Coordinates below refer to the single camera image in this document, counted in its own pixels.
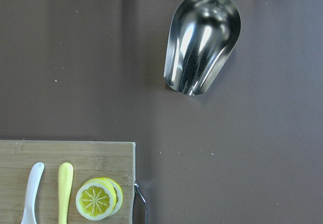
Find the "white plastic spoon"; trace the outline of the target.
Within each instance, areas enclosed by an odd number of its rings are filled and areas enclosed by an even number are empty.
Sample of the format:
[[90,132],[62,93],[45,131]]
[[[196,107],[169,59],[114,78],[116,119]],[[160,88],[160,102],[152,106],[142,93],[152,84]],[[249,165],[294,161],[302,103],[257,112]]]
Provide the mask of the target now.
[[35,201],[43,171],[44,163],[42,162],[35,163],[30,171],[21,223],[37,223],[35,217]]

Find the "steel metal scoop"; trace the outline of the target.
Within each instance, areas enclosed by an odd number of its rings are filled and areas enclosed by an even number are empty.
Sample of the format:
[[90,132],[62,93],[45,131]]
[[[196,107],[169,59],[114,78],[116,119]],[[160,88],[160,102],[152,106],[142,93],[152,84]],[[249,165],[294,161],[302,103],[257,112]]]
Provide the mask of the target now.
[[237,44],[241,17],[233,0],[183,0],[172,17],[164,79],[184,95],[207,92]]

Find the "bamboo cutting board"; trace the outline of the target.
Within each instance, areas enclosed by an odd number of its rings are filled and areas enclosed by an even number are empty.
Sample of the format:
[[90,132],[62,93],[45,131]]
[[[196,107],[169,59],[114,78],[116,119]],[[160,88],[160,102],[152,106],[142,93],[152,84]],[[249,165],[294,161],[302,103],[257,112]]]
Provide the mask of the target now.
[[59,166],[74,168],[68,208],[68,223],[88,223],[76,208],[76,194],[84,182],[108,177],[123,191],[120,210],[102,223],[146,223],[147,212],[136,194],[135,148],[133,142],[104,141],[1,141],[1,223],[20,223],[28,177],[33,165],[44,164],[35,202],[38,223],[57,223],[59,218]]

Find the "rear lemon slice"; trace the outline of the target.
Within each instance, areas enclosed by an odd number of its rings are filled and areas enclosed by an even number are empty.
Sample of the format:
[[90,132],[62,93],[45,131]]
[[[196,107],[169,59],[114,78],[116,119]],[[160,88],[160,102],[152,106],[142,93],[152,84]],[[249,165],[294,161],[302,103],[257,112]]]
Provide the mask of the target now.
[[107,178],[107,177],[103,177],[103,178],[100,178],[100,179],[103,180],[106,183],[110,183],[112,185],[115,193],[116,193],[116,204],[115,204],[115,206],[113,208],[113,211],[110,214],[110,216],[112,216],[112,215],[116,214],[120,210],[120,208],[121,208],[121,206],[123,204],[123,192],[122,192],[122,188],[113,179],[110,179],[110,178]]

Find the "yellow plastic knife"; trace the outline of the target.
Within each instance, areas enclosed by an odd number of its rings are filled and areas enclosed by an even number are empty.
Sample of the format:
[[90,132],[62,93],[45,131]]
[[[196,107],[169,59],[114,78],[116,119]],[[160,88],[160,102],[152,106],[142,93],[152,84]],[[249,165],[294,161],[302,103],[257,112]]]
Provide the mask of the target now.
[[69,200],[73,182],[73,166],[64,162],[59,167],[58,188],[59,188],[59,218],[58,223],[67,223]]

